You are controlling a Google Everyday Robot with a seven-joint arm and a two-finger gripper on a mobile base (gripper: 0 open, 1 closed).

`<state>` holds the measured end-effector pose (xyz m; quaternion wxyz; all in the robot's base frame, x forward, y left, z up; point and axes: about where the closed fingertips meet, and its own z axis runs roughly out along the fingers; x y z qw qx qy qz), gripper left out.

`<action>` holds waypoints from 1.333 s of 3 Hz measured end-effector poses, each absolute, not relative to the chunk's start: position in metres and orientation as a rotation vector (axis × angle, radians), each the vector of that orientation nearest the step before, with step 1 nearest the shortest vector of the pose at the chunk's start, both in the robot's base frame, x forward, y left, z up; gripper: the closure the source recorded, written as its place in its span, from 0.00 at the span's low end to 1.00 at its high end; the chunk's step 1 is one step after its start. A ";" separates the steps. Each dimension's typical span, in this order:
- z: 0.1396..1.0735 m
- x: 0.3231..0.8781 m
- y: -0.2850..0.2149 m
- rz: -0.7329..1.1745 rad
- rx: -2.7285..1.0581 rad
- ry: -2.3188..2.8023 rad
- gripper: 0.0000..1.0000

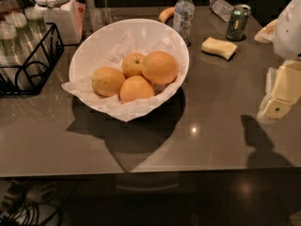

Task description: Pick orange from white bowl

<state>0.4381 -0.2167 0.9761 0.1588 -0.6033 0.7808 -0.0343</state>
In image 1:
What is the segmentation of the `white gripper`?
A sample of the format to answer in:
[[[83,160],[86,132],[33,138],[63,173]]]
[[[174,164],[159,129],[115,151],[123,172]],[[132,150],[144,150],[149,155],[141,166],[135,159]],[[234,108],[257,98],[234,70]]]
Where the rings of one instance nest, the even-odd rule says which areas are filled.
[[[262,123],[285,117],[301,98],[301,0],[292,0],[278,18],[263,27],[255,41],[273,41],[274,52],[285,60],[266,75],[265,96],[257,114]]]

